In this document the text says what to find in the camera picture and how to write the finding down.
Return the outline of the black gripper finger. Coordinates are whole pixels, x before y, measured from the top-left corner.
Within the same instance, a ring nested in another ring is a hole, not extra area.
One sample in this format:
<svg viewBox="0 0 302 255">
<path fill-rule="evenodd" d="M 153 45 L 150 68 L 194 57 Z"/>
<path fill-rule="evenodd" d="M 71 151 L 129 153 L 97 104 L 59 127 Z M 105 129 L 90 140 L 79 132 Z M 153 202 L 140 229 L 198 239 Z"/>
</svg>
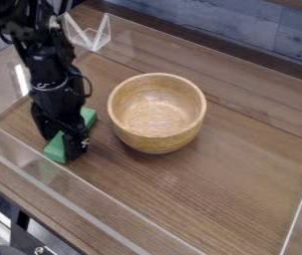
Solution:
<svg viewBox="0 0 302 255">
<path fill-rule="evenodd" d="M 78 128 L 63 134 L 65 152 L 67 160 L 79 158 L 89 149 L 90 135 L 89 130 Z"/>
<path fill-rule="evenodd" d="M 62 130 L 59 117 L 47 114 L 39 106 L 31 107 L 31 114 L 42 137 L 45 140 L 51 140 Z"/>
</svg>

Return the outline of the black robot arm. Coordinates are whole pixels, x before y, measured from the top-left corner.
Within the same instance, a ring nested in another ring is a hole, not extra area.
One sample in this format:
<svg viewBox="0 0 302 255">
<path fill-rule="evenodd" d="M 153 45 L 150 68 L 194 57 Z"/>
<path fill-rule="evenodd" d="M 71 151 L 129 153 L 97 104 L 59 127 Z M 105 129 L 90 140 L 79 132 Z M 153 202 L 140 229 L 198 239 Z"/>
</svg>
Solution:
<svg viewBox="0 0 302 255">
<path fill-rule="evenodd" d="M 31 115 L 42 137 L 59 136 L 66 159 L 74 160 L 87 152 L 82 108 L 93 83 L 74 65 L 75 49 L 47 0 L 0 0 L 0 39 L 30 71 Z"/>
</svg>

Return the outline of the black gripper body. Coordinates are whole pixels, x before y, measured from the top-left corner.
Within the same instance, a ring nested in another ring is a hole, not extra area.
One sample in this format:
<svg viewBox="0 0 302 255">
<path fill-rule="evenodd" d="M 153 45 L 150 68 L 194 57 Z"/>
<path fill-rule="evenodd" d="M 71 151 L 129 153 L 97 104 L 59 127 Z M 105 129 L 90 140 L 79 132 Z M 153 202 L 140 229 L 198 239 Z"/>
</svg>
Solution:
<svg viewBox="0 0 302 255">
<path fill-rule="evenodd" d="M 81 115 L 86 102 L 83 79 L 67 78 L 61 83 L 31 81 L 31 86 L 33 106 L 59 117 L 62 131 L 86 128 Z"/>
</svg>

